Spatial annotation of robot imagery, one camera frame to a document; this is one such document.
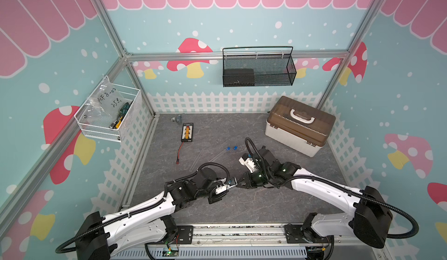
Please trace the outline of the clear test tube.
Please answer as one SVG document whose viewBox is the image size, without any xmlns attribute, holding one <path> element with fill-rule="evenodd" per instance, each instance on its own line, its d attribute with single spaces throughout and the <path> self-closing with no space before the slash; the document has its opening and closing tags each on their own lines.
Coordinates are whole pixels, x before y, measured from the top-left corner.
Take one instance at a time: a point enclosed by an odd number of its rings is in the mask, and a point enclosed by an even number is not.
<svg viewBox="0 0 447 260">
<path fill-rule="evenodd" d="M 196 165 L 197 165 L 198 161 L 201 159 L 203 151 L 204 151 L 204 150 L 202 149 L 202 150 L 199 152 L 199 154 L 196 156 L 196 158 L 195 158 L 193 164 L 191 165 L 191 167 L 190 167 L 190 169 L 189 169 L 191 172 L 194 171 L 194 170 L 196 170 Z"/>
<path fill-rule="evenodd" d="M 209 162 L 216 162 L 216 160 L 218 159 L 218 158 L 220 158 L 223 154 L 225 154 L 226 152 L 228 152 L 227 150 L 226 150 L 227 148 L 225 148 L 223 151 L 221 151 L 219 154 L 217 154 L 216 156 L 214 156 L 211 160 L 209 160 Z"/>
</svg>

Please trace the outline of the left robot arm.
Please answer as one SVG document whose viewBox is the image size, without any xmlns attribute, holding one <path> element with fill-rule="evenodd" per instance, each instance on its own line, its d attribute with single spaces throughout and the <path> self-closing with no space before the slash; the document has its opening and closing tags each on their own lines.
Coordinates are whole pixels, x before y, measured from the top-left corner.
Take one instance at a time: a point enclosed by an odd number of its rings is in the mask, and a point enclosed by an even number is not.
<svg viewBox="0 0 447 260">
<path fill-rule="evenodd" d="M 173 213 L 204 197 L 209 204 L 219 202 L 236 185 L 225 166 L 204 163 L 191 175 L 165 182 L 160 194 L 143 203 L 106 216 L 90 214 L 76 235 L 55 252 L 76 253 L 79 260 L 109 260 L 141 243 L 170 243 L 178 234 Z"/>
</svg>

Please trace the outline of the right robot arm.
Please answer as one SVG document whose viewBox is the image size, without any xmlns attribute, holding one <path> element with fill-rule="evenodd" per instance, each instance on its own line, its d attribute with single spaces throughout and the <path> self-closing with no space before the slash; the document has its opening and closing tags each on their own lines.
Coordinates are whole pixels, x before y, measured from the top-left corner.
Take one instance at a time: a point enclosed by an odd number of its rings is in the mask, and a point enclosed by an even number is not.
<svg viewBox="0 0 447 260">
<path fill-rule="evenodd" d="M 384 248 L 387 239 L 408 239 L 418 234 L 418 222 L 407 212 L 386 203 L 377 189 L 335 183 L 298 164 L 280 163 L 265 147 L 257 149 L 249 137 L 244 142 L 248 154 L 240 162 L 248 171 L 241 178 L 240 188 L 286 187 L 317 197 L 342 211 L 331 215 L 308 214 L 301 227 L 306 238 L 352 236 L 370 247 Z"/>
</svg>

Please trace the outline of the brown lid storage box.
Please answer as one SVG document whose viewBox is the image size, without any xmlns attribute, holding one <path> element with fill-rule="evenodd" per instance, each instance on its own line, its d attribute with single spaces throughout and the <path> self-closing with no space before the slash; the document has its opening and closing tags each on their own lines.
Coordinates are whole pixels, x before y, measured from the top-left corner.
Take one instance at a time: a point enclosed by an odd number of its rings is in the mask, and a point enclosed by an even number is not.
<svg viewBox="0 0 447 260">
<path fill-rule="evenodd" d="M 265 135 L 308 157 L 325 146 L 336 117 L 289 97 L 270 110 Z"/>
</svg>

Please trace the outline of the black box with orange connectors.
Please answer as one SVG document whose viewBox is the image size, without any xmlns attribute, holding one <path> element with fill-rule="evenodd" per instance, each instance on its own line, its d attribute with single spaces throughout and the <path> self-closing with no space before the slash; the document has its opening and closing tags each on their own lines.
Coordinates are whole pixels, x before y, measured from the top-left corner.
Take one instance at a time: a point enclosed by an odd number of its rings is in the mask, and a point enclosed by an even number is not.
<svg viewBox="0 0 447 260">
<path fill-rule="evenodd" d="M 192 142 L 193 141 L 193 123 L 184 123 L 182 126 L 182 136 L 181 142 Z"/>
</svg>

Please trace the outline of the black box in mesh basket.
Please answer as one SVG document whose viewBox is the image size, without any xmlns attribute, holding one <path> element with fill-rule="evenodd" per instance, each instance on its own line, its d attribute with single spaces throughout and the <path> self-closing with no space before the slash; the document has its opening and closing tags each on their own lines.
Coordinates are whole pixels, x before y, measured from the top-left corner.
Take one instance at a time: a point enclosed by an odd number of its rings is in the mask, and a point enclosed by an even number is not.
<svg viewBox="0 0 447 260">
<path fill-rule="evenodd" d="M 224 87 L 255 86 L 253 69 L 226 69 L 222 75 Z"/>
</svg>

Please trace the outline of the green yellow tool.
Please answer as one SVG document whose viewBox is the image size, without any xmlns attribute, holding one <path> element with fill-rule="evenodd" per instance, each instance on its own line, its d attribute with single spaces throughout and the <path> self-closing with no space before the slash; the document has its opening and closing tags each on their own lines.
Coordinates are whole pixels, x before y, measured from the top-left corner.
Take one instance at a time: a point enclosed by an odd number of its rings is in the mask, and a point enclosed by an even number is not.
<svg viewBox="0 0 447 260">
<path fill-rule="evenodd" d="M 111 129 L 115 129 L 115 130 L 116 130 L 116 129 L 119 129 L 121 123 L 123 122 L 123 119 L 125 118 L 126 114 L 127 114 L 128 111 L 129 111 L 130 106 L 131 106 L 131 104 L 128 103 L 128 102 L 126 102 L 126 103 L 121 107 L 121 109 L 120 109 L 119 112 L 118 112 L 117 118 L 115 119 L 114 122 L 112 122 L 112 123 L 110 124 L 109 128 L 111 128 Z"/>
</svg>

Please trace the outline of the clear plastic bag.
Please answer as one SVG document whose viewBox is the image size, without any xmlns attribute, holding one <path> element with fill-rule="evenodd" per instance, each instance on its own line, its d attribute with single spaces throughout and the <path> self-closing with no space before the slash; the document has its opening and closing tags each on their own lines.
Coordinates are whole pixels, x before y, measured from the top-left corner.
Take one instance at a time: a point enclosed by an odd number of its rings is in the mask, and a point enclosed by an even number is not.
<svg viewBox="0 0 447 260">
<path fill-rule="evenodd" d="M 83 118 L 89 124 L 106 119 L 115 121 L 119 110 L 126 102 L 117 86 L 105 78 L 87 99 L 87 109 Z"/>
</svg>

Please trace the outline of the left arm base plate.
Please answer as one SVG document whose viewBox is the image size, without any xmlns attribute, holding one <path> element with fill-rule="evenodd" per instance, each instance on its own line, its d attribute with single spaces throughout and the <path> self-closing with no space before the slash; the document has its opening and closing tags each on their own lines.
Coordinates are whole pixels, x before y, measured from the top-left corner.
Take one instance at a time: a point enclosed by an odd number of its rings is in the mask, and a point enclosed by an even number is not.
<svg viewBox="0 0 447 260">
<path fill-rule="evenodd" d="M 193 226 L 176 226 L 165 230 L 165 236 L 156 244 L 192 244 Z"/>
</svg>

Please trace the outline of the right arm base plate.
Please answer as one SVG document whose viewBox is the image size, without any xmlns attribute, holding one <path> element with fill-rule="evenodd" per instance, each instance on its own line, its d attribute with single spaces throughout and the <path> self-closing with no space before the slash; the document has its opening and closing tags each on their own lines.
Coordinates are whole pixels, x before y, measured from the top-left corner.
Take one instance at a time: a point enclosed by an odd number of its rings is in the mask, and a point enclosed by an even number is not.
<svg viewBox="0 0 447 260">
<path fill-rule="evenodd" d="M 310 227 L 289 223 L 284 231 L 288 244 L 331 244 L 331 237 L 321 237 Z"/>
</svg>

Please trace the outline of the small grey metal bracket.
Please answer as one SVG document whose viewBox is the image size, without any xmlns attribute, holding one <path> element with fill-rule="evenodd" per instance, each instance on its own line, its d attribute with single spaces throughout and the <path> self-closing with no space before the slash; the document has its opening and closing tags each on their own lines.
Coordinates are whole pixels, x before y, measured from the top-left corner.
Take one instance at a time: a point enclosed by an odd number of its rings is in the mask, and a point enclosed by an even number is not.
<svg viewBox="0 0 447 260">
<path fill-rule="evenodd" d="M 181 125 L 182 124 L 182 115 L 176 115 L 175 117 L 172 117 L 171 121 L 173 123 L 176 123 L 177 125 Z"/>
</svg>

